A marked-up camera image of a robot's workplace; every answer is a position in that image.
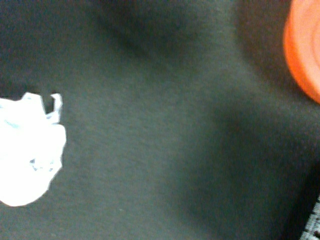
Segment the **white plastic bag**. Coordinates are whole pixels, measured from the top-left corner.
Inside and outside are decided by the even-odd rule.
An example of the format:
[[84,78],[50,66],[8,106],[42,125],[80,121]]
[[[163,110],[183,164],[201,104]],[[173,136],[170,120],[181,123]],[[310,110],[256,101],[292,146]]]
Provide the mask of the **white plastic bag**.
[[46,114],[40,95],[0,98],[0,201],[16,207],[34,202],[62,167],[66,130],[60,121],[62,97],[52,94]]

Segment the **dark fabric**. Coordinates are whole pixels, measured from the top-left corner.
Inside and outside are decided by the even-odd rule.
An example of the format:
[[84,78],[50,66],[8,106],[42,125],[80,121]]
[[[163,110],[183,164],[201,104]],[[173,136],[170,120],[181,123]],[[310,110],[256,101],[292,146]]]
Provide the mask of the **dark fabric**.
[[61,93],[67,132],[49,191],[0,204],[0,239],[299,232],[318,194],[320,107],[285,63],[289,7],[0,1],[1,97],[38,93],[49,111]]

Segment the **crumpled white paper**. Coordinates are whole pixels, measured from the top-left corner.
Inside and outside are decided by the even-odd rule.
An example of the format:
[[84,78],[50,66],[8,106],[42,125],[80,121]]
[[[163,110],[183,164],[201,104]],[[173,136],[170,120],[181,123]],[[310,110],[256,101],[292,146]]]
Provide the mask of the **crumpled white paper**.
[[53,112],[42,97],[26,92],[21,100],[0,98],[0,201],[24,206],[40,198],[62,168],[66,130],[60,121],[62,97]]

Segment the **orange plastic cap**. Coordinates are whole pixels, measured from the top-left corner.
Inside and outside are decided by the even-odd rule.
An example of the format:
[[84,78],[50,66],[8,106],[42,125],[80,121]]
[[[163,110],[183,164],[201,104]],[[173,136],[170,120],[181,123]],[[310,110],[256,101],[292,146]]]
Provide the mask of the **orange plastic cap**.
[[293,0],[283,48],[297,84],[320,104],[320,0]]

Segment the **white paper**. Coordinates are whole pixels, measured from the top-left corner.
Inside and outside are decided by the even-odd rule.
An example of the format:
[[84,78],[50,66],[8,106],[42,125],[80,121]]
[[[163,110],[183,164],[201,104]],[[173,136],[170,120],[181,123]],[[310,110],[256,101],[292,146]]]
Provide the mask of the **white paper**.
[[62,97],[52,94],[46,114],[40,95],[0,98],[0,201],[16,207],[34,202],[62,168],[66,130],[60,121]]

